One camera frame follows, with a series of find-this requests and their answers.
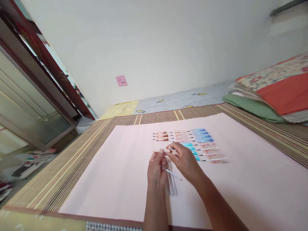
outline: person's right hand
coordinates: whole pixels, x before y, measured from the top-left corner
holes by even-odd
[[[167,156],[175,163],[183,176],[193,185],[197,184],[205,175],[200,168],[192,151],[178,142],[168,145],[166,148],[172,147],[176,150],[177,155],[167,152]]]

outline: striped mat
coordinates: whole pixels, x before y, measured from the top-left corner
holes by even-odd
[[[206,117],[222,112],[308,168],[308,127],[300,124],[269,123],[228,103],[113,117],[95,122],[26,184],[4,206],[4,209],[58,212],[85,168],[116,125],[168,122]]]

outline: pink sheet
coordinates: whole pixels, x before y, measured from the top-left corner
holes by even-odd
[[[143,221],[151,150],[170,142],[154,132],[205,128],[232,162],[199,162],[250,230],[306,230],[308,171],[224,113],[182,121],[116,126],[76,183],[60,213]],[[184,179],[173,165],[173,172]],[[169,224],[211,228],[194,187],[175,178]]]

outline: checkered sheet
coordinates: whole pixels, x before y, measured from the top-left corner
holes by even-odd
[[[139,100],[134,115],[224,103],[234,81]]]

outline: bed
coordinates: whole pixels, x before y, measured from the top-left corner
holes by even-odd
[[[308,168],[308,127],[271,123],[224,102],[223,96],[228,94],[232,83],[113,105],[3,207],[1,226],[8,230],[102,230],[101,225],[113,225],[113,230],[123,230],[123,227],[141,230],[141,222],[58,212],[116,125],[150,124],[225,113]]]

